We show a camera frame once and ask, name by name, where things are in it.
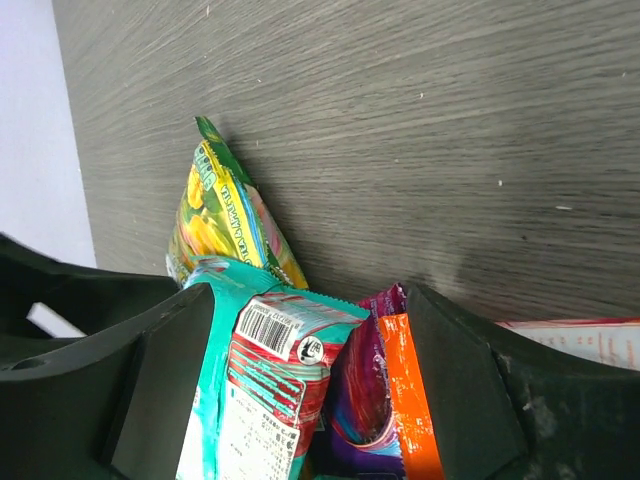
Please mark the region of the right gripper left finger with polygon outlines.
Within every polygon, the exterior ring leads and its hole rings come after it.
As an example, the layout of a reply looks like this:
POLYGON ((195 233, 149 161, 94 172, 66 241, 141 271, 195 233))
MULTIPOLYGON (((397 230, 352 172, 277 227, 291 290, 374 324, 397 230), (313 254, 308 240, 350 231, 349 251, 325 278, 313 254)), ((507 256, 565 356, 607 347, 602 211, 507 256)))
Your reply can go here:
POLYGON ((196 285, 1 367, 4 479, 173 479, 214 310, 196 285))

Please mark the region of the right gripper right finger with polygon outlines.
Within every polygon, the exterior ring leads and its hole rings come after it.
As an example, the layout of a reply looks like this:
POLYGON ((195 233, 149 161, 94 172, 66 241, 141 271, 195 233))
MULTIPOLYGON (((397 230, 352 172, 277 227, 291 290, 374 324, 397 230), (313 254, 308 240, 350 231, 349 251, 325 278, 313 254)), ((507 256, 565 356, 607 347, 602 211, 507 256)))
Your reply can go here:
POLYGON ((635 479, 639 375, 572 356, 418 285, 407 312, 448 479, 635 479))

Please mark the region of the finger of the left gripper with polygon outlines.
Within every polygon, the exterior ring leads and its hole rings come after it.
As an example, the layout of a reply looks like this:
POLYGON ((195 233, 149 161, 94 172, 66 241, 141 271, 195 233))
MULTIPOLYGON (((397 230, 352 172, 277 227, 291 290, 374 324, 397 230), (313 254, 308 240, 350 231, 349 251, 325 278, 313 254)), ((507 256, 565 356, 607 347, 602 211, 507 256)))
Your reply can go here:
POLYGON ((112 272, 57 261, 1 236, 1 368, 74 342, 27 319, 42 304, 87 336, 135 317, 178 292, 166 276, 112 272))

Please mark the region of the orange snack packet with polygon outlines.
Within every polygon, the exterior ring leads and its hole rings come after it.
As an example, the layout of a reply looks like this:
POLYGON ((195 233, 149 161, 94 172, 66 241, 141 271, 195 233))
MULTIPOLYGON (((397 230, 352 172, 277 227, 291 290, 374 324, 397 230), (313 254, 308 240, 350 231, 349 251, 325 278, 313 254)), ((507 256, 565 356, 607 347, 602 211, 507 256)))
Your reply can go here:
POLYGON ((406 313, 378 320, 385 348, 394 424, 406 477, 442 479, 444 471, 406 313))

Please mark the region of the teal Fox's candy bag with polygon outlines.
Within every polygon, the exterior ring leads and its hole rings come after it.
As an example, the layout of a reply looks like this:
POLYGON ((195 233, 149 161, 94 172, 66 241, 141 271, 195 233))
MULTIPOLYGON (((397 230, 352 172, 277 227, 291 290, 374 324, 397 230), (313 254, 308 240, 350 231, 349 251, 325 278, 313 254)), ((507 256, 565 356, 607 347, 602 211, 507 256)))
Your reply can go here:
POLYGON ((201 260, 186 284, 209 285, 214 310, 177 478, 298 478, 332 365, 368 312, 231 258, 201 260))
POLYGON ((499 322, 521 336, 582 359, 639 370, 639 319, 499 322))

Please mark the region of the purple Fox's berries candy bag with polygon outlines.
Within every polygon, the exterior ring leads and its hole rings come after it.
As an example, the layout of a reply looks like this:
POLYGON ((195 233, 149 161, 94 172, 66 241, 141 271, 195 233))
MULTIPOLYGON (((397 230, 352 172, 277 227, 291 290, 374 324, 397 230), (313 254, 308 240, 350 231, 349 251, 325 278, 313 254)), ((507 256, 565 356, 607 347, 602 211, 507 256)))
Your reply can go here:
POLYGON ((405 469, 392 412, 378 320, 406 311, 395 283, 359 302, 369 317, 356 327, 331 368, 304 479, 402 479, 405 469))

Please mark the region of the green Fox's candy bag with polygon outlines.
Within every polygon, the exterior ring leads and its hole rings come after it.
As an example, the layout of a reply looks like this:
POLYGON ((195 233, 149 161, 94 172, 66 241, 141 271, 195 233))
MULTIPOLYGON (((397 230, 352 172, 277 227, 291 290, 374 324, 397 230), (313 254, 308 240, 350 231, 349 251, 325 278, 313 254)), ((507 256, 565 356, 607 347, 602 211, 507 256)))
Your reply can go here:
POLYGON ((229 257, 270 271, 290 285, 308 282, 258 187, 214 124, 195 118, 202 141, 193 153, 166 255, 169 275, 186 282, 199 261, 229 257))

